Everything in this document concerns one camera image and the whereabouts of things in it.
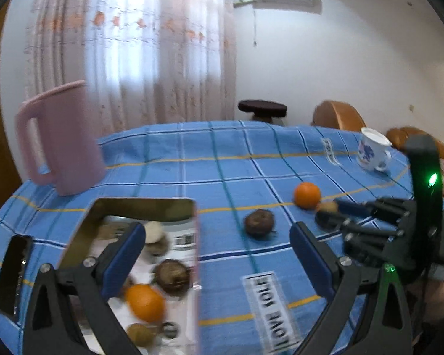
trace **barcode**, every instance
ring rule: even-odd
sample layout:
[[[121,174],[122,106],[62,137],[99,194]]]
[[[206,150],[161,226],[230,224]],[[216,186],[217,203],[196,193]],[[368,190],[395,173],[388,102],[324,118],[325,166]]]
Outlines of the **barcode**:
[[[194,244],[194,234],[177,236],[176,245],[177,246],[187,246],[189,244]]]

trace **blue gripper pad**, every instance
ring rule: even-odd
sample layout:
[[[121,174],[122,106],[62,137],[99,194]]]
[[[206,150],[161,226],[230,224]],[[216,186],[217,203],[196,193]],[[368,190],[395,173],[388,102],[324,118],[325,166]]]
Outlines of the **blue gripper pad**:
[[[145,227],[140,223],[132,223],[127,231],[115,243],[105,247],[98,257],[95,278],[105,301],[119,295],[125,279],[145,246],[145,240]]]
[[[371,216],[370,210],[362,205],[352,201],[334,199],[339,206],[339,212],[349,216],[355,216],[357,218],[368,218]]]
[[[302,222],[292,225],[289,240],[316,293],[330,302],[339,285],[337,257],[326,243],[317,241]]]

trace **table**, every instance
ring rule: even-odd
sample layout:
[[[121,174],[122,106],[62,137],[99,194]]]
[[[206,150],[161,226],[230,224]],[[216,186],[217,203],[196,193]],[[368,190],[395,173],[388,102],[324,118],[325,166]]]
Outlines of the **table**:
[[[293,205],[296,185],[315,183],[324,200],[411,196],[406,157],[392,149],[387,172],[367,173],[355,161],[358,141],[359,134],[335,129],[232,121],[151,125],[101,139],[107,175],[98,185],[59,197],[52,186],[27,181],[1,208],[0,265],[13,234],[32,235],[34,244],[19,322],[0,314],[0,337],[13,354],[22,353],[22,327],[38,268],[59,262],[92,202],[98,197],[139,196],[190,197],[197,202],[201,354],[263,353],[263,330],[243,281],[255,273],[274,272],[293,337],[301,340],[325,302],[315,295],[290,248],[290,226],[305,222],[339,256],[342,243],[336,234],[316,226],[314,212]],[[240,232],[243,218],[259,208],[270,209],[276,218],[277,234],[269,241],[254,241]],[[361,224],[384,227],[372,218]],[[358,298],[336,351],[347,344],[361,303]]]

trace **white mug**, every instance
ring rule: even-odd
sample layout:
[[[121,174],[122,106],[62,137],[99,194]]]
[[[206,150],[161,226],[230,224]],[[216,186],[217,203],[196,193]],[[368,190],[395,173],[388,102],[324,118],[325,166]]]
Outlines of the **white mug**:
[[[391,153],[387,150],[391,147],[391,142],[386,136],[371,128],[363,127],[362,138],[358,144],[357,162],[367,171],[385,171],[389,161],[392,159]]]

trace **orange chair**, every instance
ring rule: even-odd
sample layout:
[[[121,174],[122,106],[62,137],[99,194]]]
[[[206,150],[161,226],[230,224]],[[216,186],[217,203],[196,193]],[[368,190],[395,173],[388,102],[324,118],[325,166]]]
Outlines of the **orange chair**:
[[[311,125],[360,132],[365,122],[357,110],[341,101],[323,101],[314,110]]]

